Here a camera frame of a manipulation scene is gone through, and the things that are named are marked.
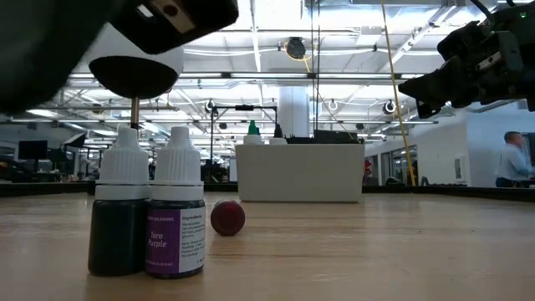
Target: white bottle cap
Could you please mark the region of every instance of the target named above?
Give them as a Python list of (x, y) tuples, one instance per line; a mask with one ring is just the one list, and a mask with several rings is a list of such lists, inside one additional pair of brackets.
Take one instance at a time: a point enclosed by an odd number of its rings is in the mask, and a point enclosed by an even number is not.
[(171, 129), (169, 143), (158, 152), (154, 185), (201, 186), (201, 154), (190, 142), (187, 127)]
[(137, 130), (120, 127), (115, 144), (102, 154), (95, 199), (148, 198), (150, 196), (148, 161), (149, 154), (137, 141)]
[(262, 138), (260, 135), (245, 135), (243, 137), (243, 144), (244, 145), (262, 145), (264, 144), (262, 142)]
[(115, 144), (102, 154), (98, 184), (147, 185), (149, 154), (137, 141), (137, 130), (118, 129)]
[(171, 128), (169, 143), (158, 152), (152, 199), (199, 201), (203, 198), (201, 154), (190, 142), (187, 127)]
[(269, 145), (286, 145), (287, 143), (284, 138), (272, 138), (269, 140)]

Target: man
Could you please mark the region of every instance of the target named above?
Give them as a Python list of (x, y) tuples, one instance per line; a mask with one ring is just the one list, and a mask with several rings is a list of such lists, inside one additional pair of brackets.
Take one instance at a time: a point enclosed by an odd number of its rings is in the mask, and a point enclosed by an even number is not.
[(505, 147), (500, 153), (496, 172), (496, 187), (515, 187), (521, 181), (528, 180), (535, 173), (527, 157), (522, 152), (522, 135), (519, 132), (507, 132), (503, 137)]

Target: yellow cable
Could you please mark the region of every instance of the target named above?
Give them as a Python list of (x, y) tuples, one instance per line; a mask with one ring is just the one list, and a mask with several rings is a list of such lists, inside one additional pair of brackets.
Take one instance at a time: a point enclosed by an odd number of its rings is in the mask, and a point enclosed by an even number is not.
[(304, 65), (307, 66), (307, 72), (310, 73), (310, 67), (308, 66), (307, 60), (304, 60)]
[(381, 0), (381, 7), (383, 9), (383, 20), (385, 21), (386, 45), (388, 47), (388, 60), (390, 63), (390, 77), (392, 79), (392, 88), (394, 88), (395, 110), (398, 115), (398, 120), (400, 121), (401, 134), (403, 135), (403, 144), (405, 145), (405, 156), (407, 158), (407, 165), (409, 166), (410, 184), (412, 184), (412, 186), (416, 186), (415, 174), (412, 171), (412, 161), (410, 160), (409, 142), (407, 141), (407, 135), (405, 134), (405, 127), (403, 126), (403, 118), (401, 116), (401, 110), (400, 110), (400, 101), (398, 100), (398, 90), (395, 86), (394, 63), (392, 62), (392, 51), (390, 50), (390, 36), (388, 34), (388, 26), (386, 26), (385, 0)]

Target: pole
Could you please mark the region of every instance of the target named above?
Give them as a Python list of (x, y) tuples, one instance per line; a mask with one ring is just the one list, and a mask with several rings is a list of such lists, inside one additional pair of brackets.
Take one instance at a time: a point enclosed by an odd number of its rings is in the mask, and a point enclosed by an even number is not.
[(130, 127), (138, 130), (140, 128), (140, 98), (132, 99), (132, 111), (130, 112)]
[(210, 164), (214, 160), (214, 108), (210, 110)]

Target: purple label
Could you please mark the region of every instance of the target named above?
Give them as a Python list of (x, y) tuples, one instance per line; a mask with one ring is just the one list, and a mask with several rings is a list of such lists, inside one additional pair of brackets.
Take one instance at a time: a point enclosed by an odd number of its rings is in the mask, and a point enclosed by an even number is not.
[(146, 272), (179, 273), (181, 258), (180, 210), (149, 210), (146, 246)]

